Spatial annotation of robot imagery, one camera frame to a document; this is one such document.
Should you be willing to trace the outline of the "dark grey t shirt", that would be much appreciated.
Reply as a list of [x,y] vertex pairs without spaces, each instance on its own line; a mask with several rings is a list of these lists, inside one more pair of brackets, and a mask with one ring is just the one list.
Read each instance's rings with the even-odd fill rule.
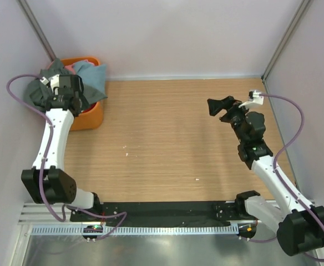
[[[53,61],[53,65],[49,69],[42,69],[39,75],[49,78],[56,74],[71,74],[68,70],[64,68],[64,66],[65,65],[61,62],[61,60],[57,58]],[[92,102],[92,99],[97,100],[97,98],[94,95],[91,98],[92,95],[89,89],[90,87],[84,87],[83,95],[86,98],[87,103],[83,105],[83,110],[90,108],[91,105],[100,101],[98,99],[98,101]],[[25,103],[43,112],[45,107],[45,101],[51,94],[52,92],[50,89],[44,86],[38,79],[35,79],[31,81],[25,89],[23,93],[23,100]]]

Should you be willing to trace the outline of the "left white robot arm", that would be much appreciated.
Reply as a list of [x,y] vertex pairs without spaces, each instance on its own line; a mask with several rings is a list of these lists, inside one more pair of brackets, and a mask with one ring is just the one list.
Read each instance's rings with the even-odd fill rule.
[[83,216],[95,222],[102,215],[98,195],[78,188],[64,170],[70,128],[87,104],[82,79],[73,74],[57,74],[42,77],[40,82],[50,93],[41,113],[45,128],[38,155],[31,169],[22,171],[21,180],[36,204],[63,203],[82,209]]

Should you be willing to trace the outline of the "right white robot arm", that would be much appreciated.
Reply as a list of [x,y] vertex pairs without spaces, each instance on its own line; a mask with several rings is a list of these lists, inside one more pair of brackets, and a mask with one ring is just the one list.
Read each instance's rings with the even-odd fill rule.
[[277,206],[268,203],[259,193],[248,191],[236,196],[234,211],[240,219],[253,216],[275,234],[282,250],[289,256],[324,247],[324,207],[315,206],[287,178],[264,140],[265,118],[253,108],[264,103],[264,94],[250,92],[242,102],[228,96],[208,99],[209,114],[231,125],[238,141],[239,158],[266,185]]

